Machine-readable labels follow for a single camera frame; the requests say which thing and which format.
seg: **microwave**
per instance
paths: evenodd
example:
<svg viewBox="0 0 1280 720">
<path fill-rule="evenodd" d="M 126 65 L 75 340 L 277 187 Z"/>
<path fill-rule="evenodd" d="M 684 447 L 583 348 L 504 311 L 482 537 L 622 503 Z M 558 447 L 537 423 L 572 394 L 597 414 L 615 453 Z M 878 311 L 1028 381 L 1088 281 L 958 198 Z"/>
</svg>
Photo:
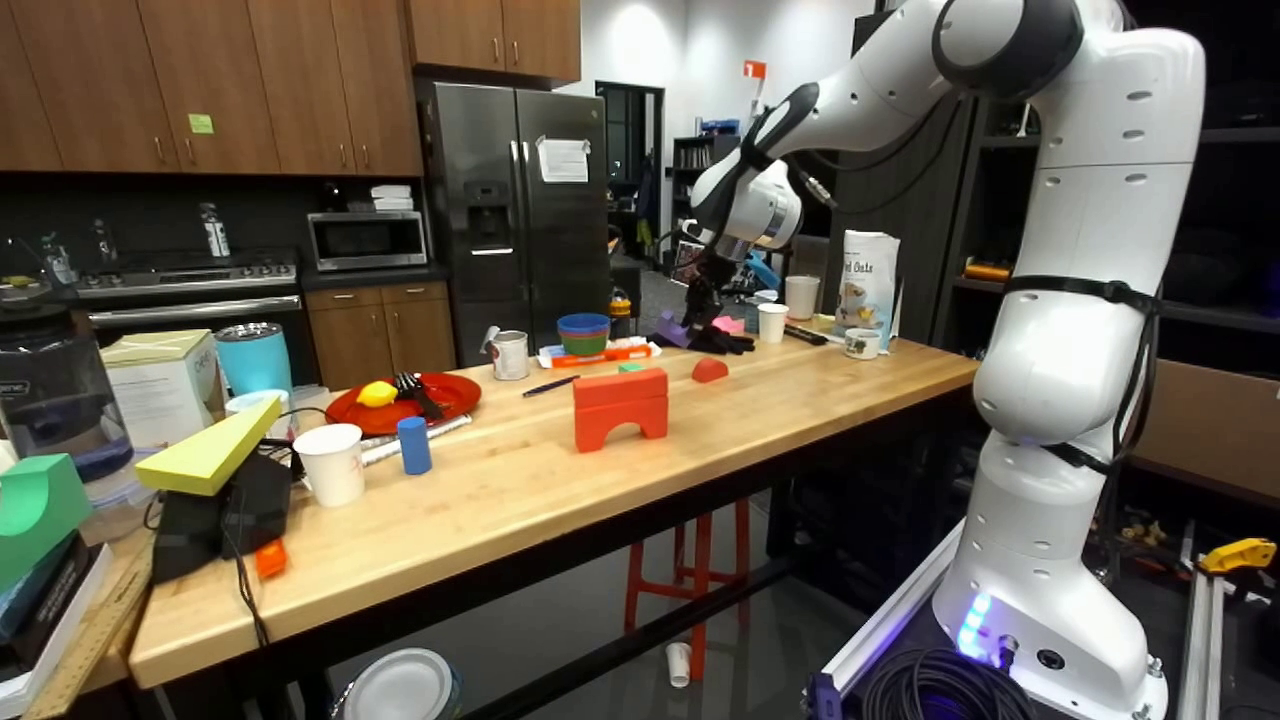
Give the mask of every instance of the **microwave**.
<svg viewBox="0 0 1280 720">
<path fill-rule="evenodd" d="M 420 212 L 308 212 L 315 272 L 430 265 Z"/>
</svg>

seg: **red block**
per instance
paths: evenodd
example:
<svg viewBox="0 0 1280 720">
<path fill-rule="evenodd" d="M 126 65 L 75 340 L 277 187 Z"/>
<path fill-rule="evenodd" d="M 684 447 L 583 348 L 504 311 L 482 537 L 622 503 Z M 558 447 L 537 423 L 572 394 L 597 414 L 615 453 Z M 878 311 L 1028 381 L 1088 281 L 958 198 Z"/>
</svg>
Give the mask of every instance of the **red block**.
<svg viewBox="0 0 1280 720">
<path fill-rule="evenodd" d="M 572 384 L 574 453 L 605 447 L 615 423 L 641 423 L 641 436 L 667 436 L 667 371 L 583 375 Z"/>
</svg>

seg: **plate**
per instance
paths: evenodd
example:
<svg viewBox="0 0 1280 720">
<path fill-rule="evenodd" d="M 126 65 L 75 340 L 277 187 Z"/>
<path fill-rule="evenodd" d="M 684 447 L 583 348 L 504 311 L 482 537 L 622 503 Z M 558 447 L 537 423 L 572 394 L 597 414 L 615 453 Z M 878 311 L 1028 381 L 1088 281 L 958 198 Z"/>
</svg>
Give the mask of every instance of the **plate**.
<svg viewBox="0 0 1280 720">
<path fill-rule="evenodd" d="M 358 423 L 362 436 L 395 436 L 395 423 L 405 414 L 422 414 L 422 418 L 454 418 L 473 414 L 481 408 L 481 384 L 467 375 L 420 375 L 420 394 L 395 399 L 387 408 L 362 408 L 354 404 L 358 387 L 339 392 L 329 408 L 329 423 Z"/>
<path fill-rule="evenodd" d="M 447 697 L 453 671 L 445 655 L 401 649 L 354 675 L 342 720 L 434 720 Z"/>
</svg>

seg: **yellow sponge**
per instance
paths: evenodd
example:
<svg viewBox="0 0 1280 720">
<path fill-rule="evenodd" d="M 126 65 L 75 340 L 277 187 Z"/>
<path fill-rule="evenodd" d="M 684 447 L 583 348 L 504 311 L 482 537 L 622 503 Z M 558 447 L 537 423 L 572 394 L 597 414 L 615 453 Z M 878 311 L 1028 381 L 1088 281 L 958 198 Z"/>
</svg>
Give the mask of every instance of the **yellow sponge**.
<svg viewBox="0 0 1280 720">
<path fill-rule="evenodd" d="M 140 460 L 134 480 L 155 490 L 217 497 L 279 413 L 283 404 L 270 394 L 266 404 L 224 414 L 219 423 Z"/>
</svg>

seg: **oven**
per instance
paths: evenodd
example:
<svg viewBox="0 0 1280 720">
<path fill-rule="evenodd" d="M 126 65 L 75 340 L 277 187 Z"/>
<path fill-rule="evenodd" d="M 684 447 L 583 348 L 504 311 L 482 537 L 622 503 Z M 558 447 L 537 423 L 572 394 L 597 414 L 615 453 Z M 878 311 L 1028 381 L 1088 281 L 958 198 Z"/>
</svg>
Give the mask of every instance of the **oven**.
<svg viewBox="0 0 1280 720">
<path fill-rule="evenodd" d="M 228 327 L 266 318 L 283 327 L 293 381 L 319 384 L 308 308 L 293 260 L 149 260 L 111 272 L 84 272 L 75 311 L 108 348 L 123 330 Z"/>
</svg>

